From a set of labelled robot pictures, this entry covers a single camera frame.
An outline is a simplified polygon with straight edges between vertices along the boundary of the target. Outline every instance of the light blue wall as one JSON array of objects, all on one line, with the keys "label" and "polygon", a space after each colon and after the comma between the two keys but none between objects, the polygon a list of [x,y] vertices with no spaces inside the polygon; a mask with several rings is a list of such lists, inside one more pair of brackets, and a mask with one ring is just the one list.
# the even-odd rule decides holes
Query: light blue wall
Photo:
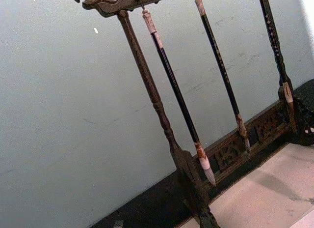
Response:
[{"label": "light blue wall", "polygon": [[[301,6],[270,1],[298,87],[314,78]],[[249,119],[278,99],[259,0],[204,3]],[[194,0],[147,8],[209,145],[236,123]],[[104,19],[73,0],[1,0],[0,17],[1,228],[86,228],[174,171],[116,17]],[[177,141],[195,154],[141,10],[130,17]]]}]

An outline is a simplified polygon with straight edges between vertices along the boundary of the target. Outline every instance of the white floor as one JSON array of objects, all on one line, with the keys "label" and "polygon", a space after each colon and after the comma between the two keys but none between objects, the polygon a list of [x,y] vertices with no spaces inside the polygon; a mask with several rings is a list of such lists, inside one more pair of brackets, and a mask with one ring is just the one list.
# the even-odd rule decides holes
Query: white floor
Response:
[{"label": "white floor", "polygon": [[210,208],[221,228],[314,228],[314,146],[288,144]]}]

